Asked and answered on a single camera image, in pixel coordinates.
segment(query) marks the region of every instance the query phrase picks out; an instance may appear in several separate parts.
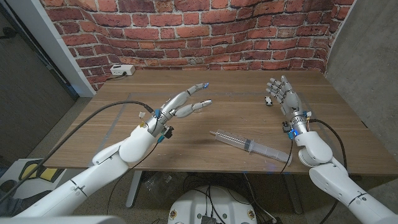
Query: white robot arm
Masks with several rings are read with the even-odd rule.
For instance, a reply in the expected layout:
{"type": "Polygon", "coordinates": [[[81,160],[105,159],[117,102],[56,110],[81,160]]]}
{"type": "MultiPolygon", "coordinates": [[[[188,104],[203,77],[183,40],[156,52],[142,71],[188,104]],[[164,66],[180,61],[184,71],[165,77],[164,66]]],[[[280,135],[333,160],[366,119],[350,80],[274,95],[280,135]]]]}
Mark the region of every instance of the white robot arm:
{"type": "Polygon", "coordinates": [[[191,94],[207,87],[208,83],[197,84],[170,99],[144,124],[138,125],[128,138],[95,155],[92,160],[93,166],[15,217],[59,217],[72,214],[91,194],[122,176],[129,168],[128,162],[139,161],[159,134],[161,136],[157,142],[170,138],[173,127],[168,127],[166,122],[173,116],[183,118],[210,105],[211,100],[206,100],[180,108],[191,94]]]}
{"type": "Polygon", "coordinates": [[[334,157],[329,145],[315,131],[307,131],[306,117],[300,98],[286,77],[281,82],[271,78],[268,93],[277,98],[281,110],[290,121],[294,140],[303,146],[298,152],[300,161],[311,167],[312,182],[339,200],[364,224],[398,223],[398,216],[366,193],[348,177],[345,167],[334,157]]]}

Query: black cable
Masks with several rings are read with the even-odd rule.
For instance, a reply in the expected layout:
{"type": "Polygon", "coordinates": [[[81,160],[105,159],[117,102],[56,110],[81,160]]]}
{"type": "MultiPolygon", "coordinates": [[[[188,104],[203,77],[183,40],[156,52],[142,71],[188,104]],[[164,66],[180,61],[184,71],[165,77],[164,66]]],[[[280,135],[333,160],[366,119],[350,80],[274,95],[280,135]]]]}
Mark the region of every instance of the black cable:
{"type": "Polygon", "coordinates": [[[159,142],[156,143],[156,145],[154,146],[154,148],[151,150],[150,153],[148,153],[148,155],[146,155],[146,157],[144,157],[143,159],[141,159],[141,161],[139,161],[136,165],[134,165],[129,171],[125,172],[125,173],[119,178],[119,180],[116,182],[116,184],[113,186],[113,189],[112,189],[112,191],[111,191],[111,195],[109,196],[109,199],[108,199],[108,204],[106,205],[106,215],[108,215],[109,204],[111,203],[111,198],[112,198],[113,191],[115,190],[115,188],[116,188],[117,184],[119,183],[119,181],[120,181],[128,172],[132,171],[136,166],[138,166],[141,162],[143,162],[143,161],[155,150],[155,148],[156,148],[156,146],[157,146],[158,144],[159,144],[159,142]]]}
{"type": "Polygon", "coordinates": [[[116,77],[113,77],[113,78],[107,78],[106,81],[108,81],[108,80],[119,80],[119,79],[121,79],[122,77],[125,77],[126,75],[127,75],[127,72],[123,72],[122,75],[116,76],[116,77]]]}
{"type": "Polygon", "coordinates": [[[89,117],[87,117],[86,119],[84,119],[84,121],[82,121],[78,126],[76,126],[64,139],[62,139],[62,141],[60,141],[38,164],[36,167],[34,167],[24,178],[22,178],[22,180],[20,180],[11,190],[9,190],[1,199],[0,199],[0,203],[2,203],[5,199],[7,199],[8,197],[10,197],[12,195],[12,193],[17,190],[17,188],[19,186],[21,186],[21,184],[23,184],[34,172],[36,172],[39,168],[42,167],[42,165],[70,138],[70,136],[72,136],[72,134],[74,134],[77,130],[79,130],[79,128],[81,128],[85,123],[87,123],[87,121],[89,121],[91,118],[93,118],[95,115],[97,115],[99,112],[105,110],[106,108],[109,108],[111,106],[116,106],[116,105],[120,105],[120,104],[126,104],[126,103],[132,103],[132,104],[138,104],[143,106],[148,112],[152,113],[154,110],[146,105],[145,103],[141,103],[138,101],[119,101],[119,102],[115,102],[115,103],[110,103],[108,105],[105,105],[103,107],[101,107],[100,109],[96,110],[94,113],[92,113],[89,117]]]}
{"type": "Polygon", "coordinates": [[[287,161],[286,161],[286,163],[285,163],[285,166],[284,166],[284,168],[280,171],[279,174],[283,174],[283,172],[284,172],[284,170],[285,170],[287,164],[289,163],[289,159],[290,159],[290,157],[292,156],[292,149],[293,149],[293,140],[292,140],[292,145],[290,146],[290,153],[289,153],[289,156],[288,156],[287,161]]]}
{"type": "MultiPolygon", "coordinates": [[[[325,125],[330,131],[333,132],[333,134],[335,134],[338,142],[340,143],[340,147],[341,147],[341,151],[343,153],[343,160],[344,160],[344,167],[347,169],[347,158],[346,158],[346,150],[344,148],[344,144],[343,141],[341,140],[340,136],[337,134],[337,132],[331,127],[329,126],[329,124],[326,124],[325,122],[319,120],[319,119],[310,119],[310,123],[312,122],[318,122],[321,123],[323,125],[325,125]]],[[[323,224],[331,215],[331,213],[335,210],[336,206],[338,204],[338,200],[335,200],[335,203],[333,204],[332,208],[330,209],[330,211],[326,214],[326,216],[323,218],[323,220],[320,222],[320,224],[323,224]]]]}

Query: table surface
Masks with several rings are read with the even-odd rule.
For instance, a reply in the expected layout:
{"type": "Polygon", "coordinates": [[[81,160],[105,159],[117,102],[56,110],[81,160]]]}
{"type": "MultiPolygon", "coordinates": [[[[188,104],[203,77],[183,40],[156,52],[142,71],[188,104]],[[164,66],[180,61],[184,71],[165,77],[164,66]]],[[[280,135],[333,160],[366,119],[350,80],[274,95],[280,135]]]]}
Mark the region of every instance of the table surface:
{"type": "MultiPolygon", "coordinates": [[[[173,136],[159,144],[137,170],[197,172],[278,173],[284,163],[248,153],[216,141],[209,131],[222,129],[265,146],[289,153],[291,141],[282,132],[285,117],[280,106],[266,106],[266,83],[285,75],[300,96],[306,110],[328,123],[340,135],[346,149],[348,171],[352,174],[396,175],[398,163],[381,142],[365,127],[325,77],[308,71],[136,71],[131,77],[107,81],[73,122],[69,133],[98,108],[115,101],[141,101],[153,109],[177,93],[197,83],[209,88],[196,92],[188,103],[211,99],[213,104],[186,118],[173,118],[173,136]]],[[[139,105],[117,105],[102,111],[80,128],[46,163],[48,167],[85,168],[93,156],[128,137],[141,122],[139,105]]],[[[341,149],[333,133],[312,123],[311,129],[332,147],[341,161],[341,149]]],[[[285,172],[307,174],[298,158],[299,147],[292,149],[292,163],[285,172]]]]}

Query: gray wall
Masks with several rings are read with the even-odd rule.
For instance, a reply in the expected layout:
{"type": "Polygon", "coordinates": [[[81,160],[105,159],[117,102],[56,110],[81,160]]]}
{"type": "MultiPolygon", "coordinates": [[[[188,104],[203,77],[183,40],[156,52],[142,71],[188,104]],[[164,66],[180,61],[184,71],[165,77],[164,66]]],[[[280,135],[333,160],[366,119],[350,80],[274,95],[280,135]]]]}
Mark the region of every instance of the gray wall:
{"type": "Polygon", "coordinates": [[[398,1],[357,1],[327,79],[398,161],[398,1]]]}

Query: power outlet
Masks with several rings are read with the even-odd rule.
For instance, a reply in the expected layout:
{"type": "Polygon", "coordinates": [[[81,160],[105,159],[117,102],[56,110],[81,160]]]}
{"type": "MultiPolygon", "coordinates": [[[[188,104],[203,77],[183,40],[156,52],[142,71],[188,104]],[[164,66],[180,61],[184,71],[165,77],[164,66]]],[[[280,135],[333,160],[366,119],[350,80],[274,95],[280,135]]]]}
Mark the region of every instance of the power outlet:
{"type": "Polygon", "coordinates": [[[136,71],[133,65],[113,65],[111,68],[112,75],[118,76],[123,75],[126,72],[126,75],[132,75],[136,71]]]}

